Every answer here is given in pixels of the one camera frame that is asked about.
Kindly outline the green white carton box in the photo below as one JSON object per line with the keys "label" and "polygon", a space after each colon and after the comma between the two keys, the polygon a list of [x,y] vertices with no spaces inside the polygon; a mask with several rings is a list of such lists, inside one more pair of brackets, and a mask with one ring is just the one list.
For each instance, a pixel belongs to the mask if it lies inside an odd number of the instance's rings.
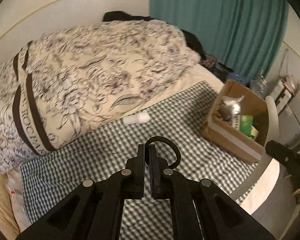
{"label": "green white carton box", "polygon": [[240,119],[239,130],[246,136],[250,135],[250,130],[253,125],[253,116],[252,115],[242,115]]}

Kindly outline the black white snack bag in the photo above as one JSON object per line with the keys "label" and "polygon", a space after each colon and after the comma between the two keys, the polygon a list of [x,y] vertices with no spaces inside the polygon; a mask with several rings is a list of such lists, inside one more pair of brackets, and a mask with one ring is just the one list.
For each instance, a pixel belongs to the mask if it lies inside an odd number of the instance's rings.
{"label": "black white snack bag", "polygon": [[241,102],[243,99],[244,96],[239,98],[223,96],[218,110],[222,119],[231,122],[231,126],[237,130],[239,130],[241,123]]}

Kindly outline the silver mini fridge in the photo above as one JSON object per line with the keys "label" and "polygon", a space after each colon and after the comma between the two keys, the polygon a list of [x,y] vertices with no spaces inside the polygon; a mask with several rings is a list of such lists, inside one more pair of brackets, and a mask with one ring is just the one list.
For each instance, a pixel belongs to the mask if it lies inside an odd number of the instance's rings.
{"label": "silver mini fridge", "polygon": [[289,145],[300,138],[300,85],[279,114],[279,143]]}

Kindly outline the beige small box in carton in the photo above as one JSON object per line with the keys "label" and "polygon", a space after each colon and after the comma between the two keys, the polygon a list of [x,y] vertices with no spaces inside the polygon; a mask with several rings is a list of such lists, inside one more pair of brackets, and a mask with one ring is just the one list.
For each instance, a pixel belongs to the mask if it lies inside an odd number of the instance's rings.
{"label": "beige small box in carton", "polygon": [[253,141],[255,141],[256,138],[258,137],[258,134],[259,134],[258,130],[254,126],[252,126],[251,130],[250,130],[249,138],[253,139]]}

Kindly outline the brown cardboard box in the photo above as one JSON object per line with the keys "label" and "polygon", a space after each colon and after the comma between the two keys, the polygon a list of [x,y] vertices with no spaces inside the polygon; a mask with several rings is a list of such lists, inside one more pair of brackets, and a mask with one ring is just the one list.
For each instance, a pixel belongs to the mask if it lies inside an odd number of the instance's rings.
{"label": "brown cardboard box", "polygon": [[[225,121],[221,108],[226,99],[240,100],[238,120],[243,126]],[[269,118],[265,100],[234,80],[226,81],[203,124],[202,135],[247,163],[261,160],[268,133]]]}

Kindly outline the white drawer cabinet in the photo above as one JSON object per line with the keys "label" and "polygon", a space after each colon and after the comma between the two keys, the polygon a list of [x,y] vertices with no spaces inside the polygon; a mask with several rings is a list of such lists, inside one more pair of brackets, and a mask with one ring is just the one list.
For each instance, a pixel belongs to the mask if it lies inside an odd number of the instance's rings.
{"label": "white drawer cabinet", "polygon": [[280,77],[270,96],[275,101],[277,114],[280,114],[294,94],[296,85],[292,76]]}

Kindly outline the clear plastic wrapper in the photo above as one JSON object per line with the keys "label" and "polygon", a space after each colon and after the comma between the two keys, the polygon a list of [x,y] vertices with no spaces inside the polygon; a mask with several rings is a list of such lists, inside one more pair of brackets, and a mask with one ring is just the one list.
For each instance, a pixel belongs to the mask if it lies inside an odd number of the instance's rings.
{"label": "clear plastic wrapper", "polygon": [[12,208],[14,210],[23,209],[23,188],[19,175],[7,175],[6,189],[10,196]]}

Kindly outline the large clear water jug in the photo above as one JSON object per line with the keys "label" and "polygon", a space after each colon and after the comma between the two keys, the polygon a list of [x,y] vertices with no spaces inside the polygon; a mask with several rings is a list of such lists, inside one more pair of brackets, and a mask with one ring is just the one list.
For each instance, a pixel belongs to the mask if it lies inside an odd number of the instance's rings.
{"label": "large clear water jug", "polygon": [[256,80],[250,81],[250,90],[262,99],[266,97],[267,82],[262,75],[260,75]]}

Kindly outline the grey checkered cloth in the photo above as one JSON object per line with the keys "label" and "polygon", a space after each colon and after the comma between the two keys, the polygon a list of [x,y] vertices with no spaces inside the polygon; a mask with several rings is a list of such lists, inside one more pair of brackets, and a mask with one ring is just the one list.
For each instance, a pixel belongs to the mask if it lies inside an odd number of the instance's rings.
{"label": "grey checkered cloth", "polygon": [[216,91],[199,82],[147,108],[145,124],[113,121],[64,148],[21,166],[25,213],[37,221],[85,179],[101,181],[134,157],[138,144],[152,136],[172,140],[181,151],[178,171],[186,178],[209,178],[232,193],[255,169],[201,136],[201,126]]}

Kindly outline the small white bottle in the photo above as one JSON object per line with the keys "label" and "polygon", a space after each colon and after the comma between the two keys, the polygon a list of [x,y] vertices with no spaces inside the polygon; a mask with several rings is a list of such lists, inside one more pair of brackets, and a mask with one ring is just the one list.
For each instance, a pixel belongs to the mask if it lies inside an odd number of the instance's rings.
{"label": "small white bottle", "polygon": [[149,122],[151,119],[150,115],[146,111],[142,111],[138,114],[133,114],[126,116],[122,119],[123,124],[131,125],[131,124],[144,124]]}

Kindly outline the blue water bottle pack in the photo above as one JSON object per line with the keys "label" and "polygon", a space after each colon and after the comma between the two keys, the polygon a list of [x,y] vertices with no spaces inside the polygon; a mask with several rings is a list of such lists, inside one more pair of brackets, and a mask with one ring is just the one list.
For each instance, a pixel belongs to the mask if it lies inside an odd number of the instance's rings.
{"label": "blue water bottle pack", "polygon": [[239,74],[237,74],[236,72],[232,72],[230,73],[227,77],[226,80],[234,80],[237,83],[240,83],[243,86],[246,86],[248,81],[245,77],[240,76]]}

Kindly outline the floral cream duvet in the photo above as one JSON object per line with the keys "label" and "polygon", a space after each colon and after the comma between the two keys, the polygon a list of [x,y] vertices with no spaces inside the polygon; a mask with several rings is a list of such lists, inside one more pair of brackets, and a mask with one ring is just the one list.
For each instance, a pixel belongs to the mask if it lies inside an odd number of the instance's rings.
{"label": "floral cream duvet", "polygon": [[143,105],[200,61],[161,20],[45,34],[0,64],[0,174]]}

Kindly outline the teal curtain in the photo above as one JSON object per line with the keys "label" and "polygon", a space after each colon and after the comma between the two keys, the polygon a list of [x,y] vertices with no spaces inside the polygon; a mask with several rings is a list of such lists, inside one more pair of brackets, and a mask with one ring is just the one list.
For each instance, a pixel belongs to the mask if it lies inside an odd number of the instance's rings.
{"label": "teal curtain", "polygon": [[153,18],[193,33],[206,53],[249,80],[270,71],[288,7],[286,0],[149,0]]}

